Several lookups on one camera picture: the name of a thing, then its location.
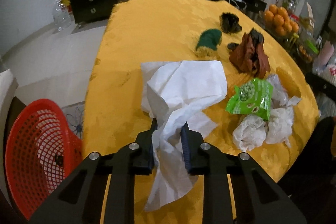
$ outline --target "floor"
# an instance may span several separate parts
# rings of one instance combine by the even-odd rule
[[[40,98],[60,107],[83,102],[106,23],[73,23],[58,33],[51,26],[11,49],[2,62],[19,84],[15,95],[26,105]]]

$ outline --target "orange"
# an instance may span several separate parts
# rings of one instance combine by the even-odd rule
[[[283,24],[283,28],[284,28],[285,31],[287,31],[287,32],[291,32],[291,31],[292,31],[292,25],[291,25],[290,22],[285,22],[285,23]]]
[[[285,22],[290,22],[290,18],[289,18],[289,16],[286,16],[286,17],[284,17],[284,20],[285,20]]]
[[[299,31],[299,25],[295,22],[291,20],[291,25],[292,25],[292,31],[293,32],[298,32]]]
[[[285,36],[286,35],[286,31],[285,29],[282,27],[282,26],[278,26],[276,29],[275,29],[275,32],[280,35],[281,37]]]
[[[265,21],[266,22],[273,22],[273,18],[274,18],[274,14],[271,11],[267,10],[265,12]]]
[[[284,18],[281,15],[275,15],[273,19],[275,27],[282,26],[285,23]]]
[[[281,15],[283,18],[288,17],[287,10],[283,7],[278,8],[278,14]]]
[[[278,7],[274,4],[271,4],[269,6],[269,10],[273,13],[273,15],[276,15],[278,13]]]

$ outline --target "plastic bag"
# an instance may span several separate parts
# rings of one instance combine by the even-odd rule
[[[292,135],[293,123],[294,110],[292,106],[271,109],[265,143],[274,144],[285,142],[288,147],[291,147],[288,137]]]
[[[268,121],[272,90],[270,83],[258,78],[240,88],[236,86],[236,94],[228,101],[226,111],[232,114],[255,114]]]
[[[276,74],[270,75],[269,77],[267,77],[266,81],[273,86],[271,107],[278,108],[279,106],[286,105],[289,98],[286,90],[280,83],[279,76]]]
[[[233,142],[243,152],[261,146],[266,139],[266,122],[250,114],[233,131]]]
[[[273,86],[270,118],[268,122],[268,132],[265,142],[275,144],[285,142],[291,147],[288,137],[292,135],[294,123],[294,109],[301,98],[293,96],[289,99],[287,91],[280,83],[278,75],[270,75],[267,79]]]

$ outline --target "white tissue paper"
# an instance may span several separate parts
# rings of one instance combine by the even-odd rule
[[[292,126],[294,123],[293,106],[297,105],[301,98],[293,96],[289,99],[286,90],[280,83],[278,75],[270,75],[267,81],[273,86],[273,93],[265,143],[285,142],[288,147],[291,147],[288,137],[292,135]]]
[[[263,144],[266,138],[266,122],[254,114],[247,115],[233,131],[233,142],[243,152]]]
[[[233,132],[234,144],[243,152],[252,150],[265,143],[285,142],[291,147],[288,137],[292,134],[294,109],[301,98],[288,98],[286,90],[280,83],[278,75],[270,75],[266,79],[273,86],[269,122],[250,114]]]
[[[291,147],[288,137],[292,135],[293,123],[294,110],[292,106],[271,109],[265,143],[285,142],[288,147]]]
[[[217,125],[201,111],[223,100],[226,77],[219,61],[150,62],[141,65],[144,89],[142,109],[157,118],[152,135],[157,172],[146,211],[173,202],[193,187],[197,177],[184,166],[180,129],[207,136]]]

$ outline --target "table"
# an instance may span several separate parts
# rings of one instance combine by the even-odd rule
[[[279,73],[289,95],[301,95],[295,109],[291,148],[284,143],[255,148],[251,156],[277,182],[293,164],[307,143],[317,122],[318,108],[304,75],[288,53],[260,26],[225,1],[208,0],[130,0],[117,5],[106,27],[90,77],[84,117],[84,151],[102,155],[135,140],[148,130],[151,119],[141,106],[142,76],[140,63],[148,61],[198,60],[194,47],[199,35],[209,28],[220,28],[219,15],[235,13],[243,31],[222,35],[218,54],[228,83],[225,100],[204,113],[218,127],[206,138],[222,152],[237,155],[240,151],[232,142],[232,132],[240,116],[225,111],[234,86],[252,77],[239,73],[228,59],[226,45],[240,43],[244,32],[255,28],[264,35],[264,50],[269,57],[271,72]],[[135,178],[135,223],[201,223],[203,208],[203,177],[183,198],[155,212],[143,211],[154,176]]]

